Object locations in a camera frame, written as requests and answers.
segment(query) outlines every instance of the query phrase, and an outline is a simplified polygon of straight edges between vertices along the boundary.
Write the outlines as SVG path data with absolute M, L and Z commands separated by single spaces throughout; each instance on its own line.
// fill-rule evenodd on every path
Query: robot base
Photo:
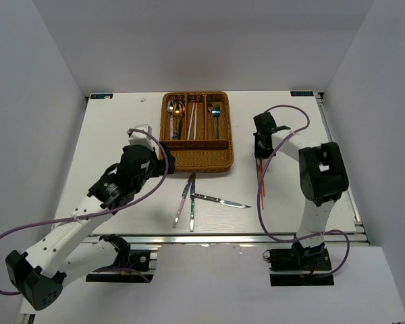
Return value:
M 270 284 L 274 286 L 333 286 L 333 276 L 319 275 L 331 271 L 331 262 L 326 248 L 321 254 L 300 258 L 294 249 L 273 249 L 270 256 Z

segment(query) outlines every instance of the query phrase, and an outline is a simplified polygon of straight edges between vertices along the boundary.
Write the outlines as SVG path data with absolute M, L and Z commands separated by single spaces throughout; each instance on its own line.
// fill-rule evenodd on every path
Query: knife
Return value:
M 195 181 L 190 184 L 190 228 L 191 232 L 194 231 L 195 224 Z
M 188 182 L 186 182 L 186 185 L 184 186 L 183 193 L 182 193 L 182 201 L 180 203 L 180 206 L 178 207 L 177 213 L 175 214 L 173 228 L 176 228 L 176 226 L 177 226 L 178 219 L 179 219 L 180 215 L 182 214 L 182 209 L 183 209 L 184 203 L 186 201 L 186 197 L 188 195 L 190 185 L 191 185 L 191 183 L 195 183 L 195 176 L 196 176 L 196 174 L 192 173 L 188 179 Z
M 220 198 L 206 196 L 205 194 L 192 194 L 191 193 L 190 196 L 194 197 L 194 198 L 197 198 L 197 199 L 213 201 L 214 203 L 219 203 L 219 204 L 222 204 L 223 206 L 228 206 L 228 207 L 234 207 L 234 208 L 251 208 L 252 207 L 252 206 L 240 204 L 240 203 L 234 202 L 234 201 L 229 201 L 229 200 L 224 200 L 224 199 L 220 199 Z

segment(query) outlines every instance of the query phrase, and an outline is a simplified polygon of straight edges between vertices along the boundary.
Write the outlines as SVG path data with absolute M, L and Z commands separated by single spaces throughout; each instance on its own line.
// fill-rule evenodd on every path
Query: table knife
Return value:
M 203 199 L 203 200 L 208 200 L 208 201 L 213 201 L 214 203 L 219 203 L 222 204 L 223 206 L 228 206 L 228 207 L 234 207 L 234 208 L 251 208 L 252 206 L 248 206 L 245 204 L 240 204 L 238 202 L 234 201 L 229 201 L 225 199 L 220 199 L 216 197 L 210 197 L 206 196 L 205 194 L 192 194 L 190 195 L 191 197 L 197 198 L 197 199 Z

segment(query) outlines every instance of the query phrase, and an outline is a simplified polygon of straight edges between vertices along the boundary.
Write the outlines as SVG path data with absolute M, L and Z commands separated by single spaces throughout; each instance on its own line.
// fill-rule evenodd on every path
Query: spoon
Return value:
M 169 114 L 169 139 L 173 139 L 173 111 L 174 111 L 174 101 L 170 100 L 167 104 L 167 112 Z
M 216 105 L 215 108 L 211 111 L 211 115 L 215 119 L 214 129 L 216 133 L 216 139 L 219 140 L 219 117 L 221 116 L 221 109 L 219 105 Z
M 173 116 L 177 119 L 182 116 L 183 114 L 183 104 L 179 103 L 174 103 L 174 109 L 173 109 Z M 176 126 L 176 130 L 173 131 L 173 140 L 177 140 L 179 138 L 178 134 L 178 127 Z

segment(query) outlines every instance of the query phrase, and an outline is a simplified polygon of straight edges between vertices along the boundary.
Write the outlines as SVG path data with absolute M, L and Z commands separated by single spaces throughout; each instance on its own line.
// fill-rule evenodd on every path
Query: knife handle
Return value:
M 215 198 L 215 197 L 206 196 L 205 194 L 193 194 L 193 196 L 194 196 L 195 198 L 198 198 L 198 199 L 213 201 L 213 202 L 215 202 L 215 203 L 220 203 L 220 202 L 221 202 L 221 199 Z

